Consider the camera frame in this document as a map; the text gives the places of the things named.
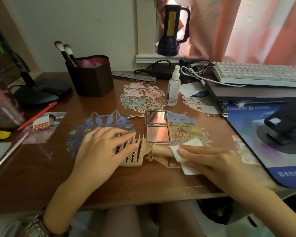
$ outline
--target makeup brush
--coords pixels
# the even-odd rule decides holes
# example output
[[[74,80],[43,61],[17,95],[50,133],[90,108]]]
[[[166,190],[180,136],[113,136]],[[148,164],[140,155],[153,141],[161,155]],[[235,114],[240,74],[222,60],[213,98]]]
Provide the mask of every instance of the makeup brush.
[[[72,53],[71,47],[68,44],[64,44],[64,49],[68,56],[71,58],[72,62],[75,64],[76,67],[80,67],[78,62],[76,61],[74,54]]]
[[[133,153],[131,153],[125,159],[125,161],[120,163],[120,166],[123,166],[123,167],[141,166],[143,163],[144,156],[149,153],[174,157],[172,150],[167,145],[150,144],[146,141],[145,135],[143,135],[142,139],[140,139],[140,135],[138,135],[138,139],[135,139],[134,137],[133,139],[127,141],[124,145],[119,146],[117,149],[117,153],[132,143],[138,143],[139,144],[138,149],[135,150]]]
[[[61,41],[55,41],[54,42],[55,47],[62,53],[62,56],[64,57],[64,59],[66,60],[66,62],[68,63],[68,65],[73,66],[73,64],[71,63],[69,57],[67,56],[67,53],[64,49],[64,45],[62,44]]]

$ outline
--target makeup brush bristle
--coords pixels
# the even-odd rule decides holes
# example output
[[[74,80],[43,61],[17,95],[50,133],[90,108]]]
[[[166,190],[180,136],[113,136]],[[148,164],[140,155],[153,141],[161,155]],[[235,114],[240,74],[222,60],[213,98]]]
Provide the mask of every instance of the makeup brush bristle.
[[[64,51],[64,50],[65,50],[65,49],[64,49],[64,45],[62,44],[61,41],[55,41],[54,44],[55,44],[55,47],[56,47],[59,51]]]
[[[71,47],[68,44],[64,44],[64,49],[68,55],[72,55]]]

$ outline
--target yellow label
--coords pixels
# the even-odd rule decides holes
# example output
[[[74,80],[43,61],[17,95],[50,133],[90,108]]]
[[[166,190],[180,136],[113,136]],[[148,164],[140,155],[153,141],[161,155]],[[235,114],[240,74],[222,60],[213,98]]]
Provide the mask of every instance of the yellow label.
[[[167,36],[174,35],[175,18],[176,18],[176,12],[169,12],[169,23],[168,23]]]

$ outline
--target hand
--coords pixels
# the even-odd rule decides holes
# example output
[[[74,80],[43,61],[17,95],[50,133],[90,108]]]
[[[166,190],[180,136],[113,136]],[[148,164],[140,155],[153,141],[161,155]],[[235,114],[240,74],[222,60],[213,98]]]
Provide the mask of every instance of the hand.
[[[263,188],[243,166],[235,151],[210,146],[180,145],[178,154],[188,161],[187,167],[197,169],[233,199],[244,202],[253,191]]]
[[[138,148],[138,144],[133,143],[115,154],[119,145],[136,135],[126,133],[127,131],[111,127],[96,128],[88,133],[78,150],[68,181],[83,185],[89,195],[95,191],[113,174],[119,164]]]

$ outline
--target hair brush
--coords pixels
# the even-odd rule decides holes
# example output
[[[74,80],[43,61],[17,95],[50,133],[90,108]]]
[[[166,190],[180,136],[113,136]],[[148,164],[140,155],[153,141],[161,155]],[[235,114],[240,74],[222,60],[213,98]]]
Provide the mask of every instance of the hair brush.
[[[125,159],[125,161],[120,163],[120,166],[124,166],[124,167],[141,166],[143,163],[144,156],[147,154],[159,154],[159,155],[174,157],[171,149],[167,145],[150,144],[146,141],[145,135],[143,135],[142,139],[140,138],[140,135],[138,135],[138,139],[135,139],[135,136],[134,136],[133,139],[130,139],[124,145],[120,145],[116,149],[116,153],[119,153],[123,148],[130,145],[131,143],[138,143],[139,147],[132,154],[130,154]]]

